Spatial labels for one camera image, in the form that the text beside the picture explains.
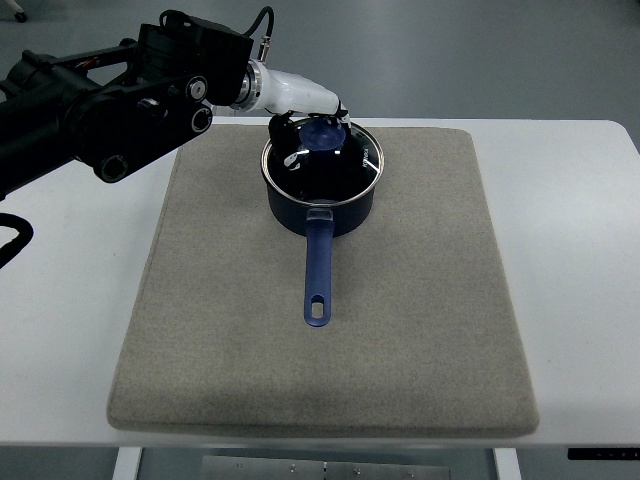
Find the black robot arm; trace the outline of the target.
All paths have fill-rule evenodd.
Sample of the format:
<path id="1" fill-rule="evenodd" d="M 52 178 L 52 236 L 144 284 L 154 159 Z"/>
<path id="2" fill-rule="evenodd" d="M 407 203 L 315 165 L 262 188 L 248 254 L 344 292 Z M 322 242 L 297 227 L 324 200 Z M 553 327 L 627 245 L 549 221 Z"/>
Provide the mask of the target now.
<path id="1" fill-rule="evenodd" d="M 67 57 L 26 50 L 1 82 L 1 194 L 71 160 L 115 183 L 204 133 L 239 96 L 253 40 L 167 10 L 137 39 Z"/>

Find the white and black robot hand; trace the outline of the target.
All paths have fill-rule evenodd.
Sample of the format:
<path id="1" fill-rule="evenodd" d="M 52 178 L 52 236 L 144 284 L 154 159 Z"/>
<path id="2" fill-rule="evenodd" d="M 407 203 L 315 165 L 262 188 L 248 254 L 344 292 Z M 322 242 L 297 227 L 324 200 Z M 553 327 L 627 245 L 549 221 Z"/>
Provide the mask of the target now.
<path id="1" fill-rule="evenodd" d="M 312 152 L 342 147 L 351 127 L 337 94 L 305 77 L 267 68 L 251 60 L 232 108 L 272 114 L 269 137 L 274 149 L 290 153 L 298 145 Z"/>

